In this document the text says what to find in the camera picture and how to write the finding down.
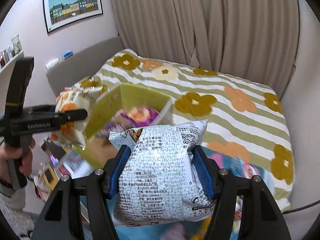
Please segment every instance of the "picture frame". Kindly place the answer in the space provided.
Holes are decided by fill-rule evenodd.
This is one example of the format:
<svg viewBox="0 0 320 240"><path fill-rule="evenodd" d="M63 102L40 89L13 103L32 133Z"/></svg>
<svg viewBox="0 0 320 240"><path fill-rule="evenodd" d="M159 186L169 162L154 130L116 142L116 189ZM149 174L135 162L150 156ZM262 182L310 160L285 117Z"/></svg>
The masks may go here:
<svg viewBox="0 0 320 240"><path fill-rule="evenodd" d="M47 33L78 20L103 14L101 0L43 0Z"/></svg>

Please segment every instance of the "shelf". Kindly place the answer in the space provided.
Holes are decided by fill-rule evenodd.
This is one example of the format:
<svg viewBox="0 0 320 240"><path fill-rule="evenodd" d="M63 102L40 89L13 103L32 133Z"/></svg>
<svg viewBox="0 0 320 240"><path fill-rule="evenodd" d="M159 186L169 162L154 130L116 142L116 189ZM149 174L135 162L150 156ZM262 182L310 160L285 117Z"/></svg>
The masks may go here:
<svg viewBox="0 0 320 240"><path fill-rule="evenodd" d="M0 69L0 74L2 73L2 71L5 70L5 68L6 68L7 66L10 65L11 62L17 60L17 59L20 58L21 56L23 57L23 55L24 55L24 54L23 54L23 50L22 50L22 51L20 51L17 55L15 55L12 59L10 59L10 60L8 61L8 63L5 64L2 69Z"/></svg>

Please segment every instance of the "striped bedding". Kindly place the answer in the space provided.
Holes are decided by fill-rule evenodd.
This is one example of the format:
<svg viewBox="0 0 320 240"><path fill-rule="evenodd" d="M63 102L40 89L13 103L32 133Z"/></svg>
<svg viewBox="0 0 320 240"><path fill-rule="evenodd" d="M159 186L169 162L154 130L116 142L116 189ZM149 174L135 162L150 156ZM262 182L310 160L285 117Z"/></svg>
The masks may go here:
<svg viewBox="0 0 320 240"><path fill-rule="evenodd" d="M118 82L153 87L174 98L173 123L208 119L203 146L269 171L280 209L289 209L294 164L289 130L275 92L268 86L223 73L115 54L91 79L108 89Z"/></svg>

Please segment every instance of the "sleeve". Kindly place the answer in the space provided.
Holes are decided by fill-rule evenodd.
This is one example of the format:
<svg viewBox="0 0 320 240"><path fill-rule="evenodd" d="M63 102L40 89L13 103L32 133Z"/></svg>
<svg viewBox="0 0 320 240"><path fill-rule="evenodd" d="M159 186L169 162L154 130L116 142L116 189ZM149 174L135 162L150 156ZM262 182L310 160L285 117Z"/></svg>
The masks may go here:
<svg viewBox="0 0 320 240"><path fill-rule="evenodd" d="M0 193L0 209L12 230L23 240L30 239L35 227L30 215L23 210L25 205L25 189L17 190L11 197Z"/></svg>

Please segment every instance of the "metal screw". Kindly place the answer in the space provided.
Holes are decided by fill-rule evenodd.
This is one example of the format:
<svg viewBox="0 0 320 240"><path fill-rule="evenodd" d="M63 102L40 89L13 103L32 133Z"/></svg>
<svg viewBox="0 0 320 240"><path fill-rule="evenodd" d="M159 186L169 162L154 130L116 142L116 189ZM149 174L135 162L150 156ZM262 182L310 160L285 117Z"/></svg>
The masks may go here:
<svg viewBox="0 0 320 240"><path fill-rule="evenodd" d="M63 175L62 178L61 178L62 181L67 181L69 179L70 179L69 175Z"/></svg>
<svg viewBox="0 0 320 240"><path fill-rule="evenodd" d="M102 174L103 174L103 169L97 169L97 170L95 170L95 171L94 171L94 174L96 174L96 175L98 175L98 176L102 175Z"/></svg>
<svg viewBox="0 0 320 240"><path fill-rule="evenodd" d="M219 172L220 172L220 174L223 175L223 176L228 175L228 173L229 173L227 169L220 169Z"/></svg>
<svg viewBox="0 0 320 240"><path fill-rule="evenodd" d="M260 181L261 181L261 177L258 176L258 175L254 175L252 178L253 178L253 180L254 180L255 182L260 182Z"/></svg>

